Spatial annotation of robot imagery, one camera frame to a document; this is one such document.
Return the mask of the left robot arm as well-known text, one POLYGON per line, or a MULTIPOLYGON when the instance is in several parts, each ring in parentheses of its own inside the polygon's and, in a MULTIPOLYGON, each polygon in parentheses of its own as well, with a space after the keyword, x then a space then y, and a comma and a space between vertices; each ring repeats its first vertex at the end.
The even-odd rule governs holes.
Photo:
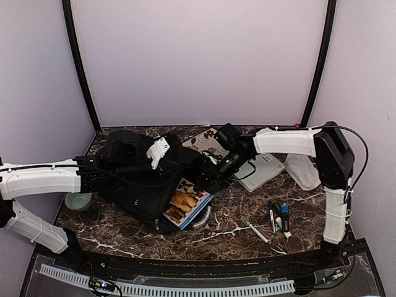
POLYGON ((28 211, 18 197, 50 193, 93 193, 120 182, 138 185, 137 178, 166 173, 164 158, 180 145, 163 135, 156 139, 131 131, 108 136, 97 156, 81 156, 53 163, 1 165, 1 228, 18 233, 62 258, 74 270, 87 265, 74 232, 56 227, 28 211))

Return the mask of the grey shrink-wrapped notebook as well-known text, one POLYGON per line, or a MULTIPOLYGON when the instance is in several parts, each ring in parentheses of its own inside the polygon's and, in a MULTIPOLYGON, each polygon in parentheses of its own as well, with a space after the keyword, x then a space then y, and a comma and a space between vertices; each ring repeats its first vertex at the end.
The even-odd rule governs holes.
POLYGON ((246 162, 233 175, 248 191, 253 192, 263 184, 276 177, 285 169, 285 165, 272 154, 256 156, 255 160, 246 162))

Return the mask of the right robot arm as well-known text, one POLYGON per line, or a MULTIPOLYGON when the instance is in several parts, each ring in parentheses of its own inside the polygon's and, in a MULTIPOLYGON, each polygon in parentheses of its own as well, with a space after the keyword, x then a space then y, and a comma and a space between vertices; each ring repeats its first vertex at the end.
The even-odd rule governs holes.
POLYGON ((329 121, 316 127, 266 127, 250 134, 242 134, 227 123, 215 133, 215 139, 228 154, 218 163, 202 156, 193 174, 193 182, 197 190, 217 192, 228 187, 232 175, 259 154, 282 153, 312 157, 325 191, 323 240, 330 244, 340 244, 351 213, 348 208, 350 196, 358 181, 353 177, 355 154, 343 135, 345 130, 345 127, 329 121))

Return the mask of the black student bag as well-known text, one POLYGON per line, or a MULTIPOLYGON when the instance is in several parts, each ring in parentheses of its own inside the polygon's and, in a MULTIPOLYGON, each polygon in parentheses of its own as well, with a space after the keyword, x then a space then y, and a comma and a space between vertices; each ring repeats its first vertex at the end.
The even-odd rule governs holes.
MULTIPOLYGON (((203 155, 184 147, 179 137, 174 134, 167 133, 162 136, 169 138, 171 144, 171 149, 160 163, 162 174, 138 178, 135 185, 115 181, 111 186, 100 189, 98 193, 150 230, 168 235, 181 230, 165 218, 163 213, 181 179, 192 182, 186 176, 189 170, 200 162, 203 155)), ((201 214, 183 230, 202 228, 208 222, 211 213, 210 201, 201 214)))

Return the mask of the dog picture book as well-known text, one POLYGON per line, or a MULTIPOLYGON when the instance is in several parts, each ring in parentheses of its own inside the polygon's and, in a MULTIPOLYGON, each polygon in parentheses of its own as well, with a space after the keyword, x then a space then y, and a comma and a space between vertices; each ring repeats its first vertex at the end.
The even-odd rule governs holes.
POLYGON ((213 195, 205 191, 195 191, 194 184, 182 178, 173 194, 164 217, 177 226, 185 229, 212 200, 213 195))

